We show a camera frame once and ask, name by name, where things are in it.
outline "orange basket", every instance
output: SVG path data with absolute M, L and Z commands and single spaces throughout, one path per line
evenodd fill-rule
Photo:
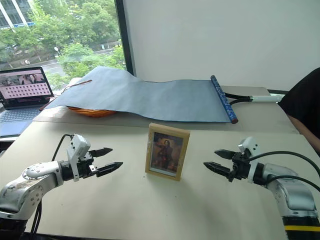
M 101 118 L 101 117 L 115 114 L 117 112 L 117 111 L 111 111 L 111 110 L 83 109 L 83 108 L 72 107 L 72 106 L 68 106 L 68 108 L 77 114 L 85 115 L 92 118 Z

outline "blue patterned scroll roller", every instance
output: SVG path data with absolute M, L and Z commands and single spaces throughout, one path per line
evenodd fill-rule
M 214 75 L 211 76 L 211 82 L 213 83 L 213 86 L 219 95 L 221 103 L 222 103 L 226 113 L 228 114 L 228 117 L 229 117 L 231 123 L 236 124 L 238 122 L 238 118 L 237 118 L 234 110 L 232 109 L 231 105 L 229 104 L 224 91 L 222 91 L 222 89 L 221 89 L 221 87 L 220 87 L 220 85 Z

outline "black shirt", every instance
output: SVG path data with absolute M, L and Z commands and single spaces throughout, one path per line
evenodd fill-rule
M 320 139 L 320 68 L 298 82 L 279 105 Z

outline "building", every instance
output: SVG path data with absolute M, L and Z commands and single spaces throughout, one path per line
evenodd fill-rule
M 0 29 L 31 26 L 28 17 L 31 0 L 0 0 Z

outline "laptop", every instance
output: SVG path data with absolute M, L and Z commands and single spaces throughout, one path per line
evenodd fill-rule
M 53 95 L 42 67 L 0 71 L 0 138 L 19 136 Z

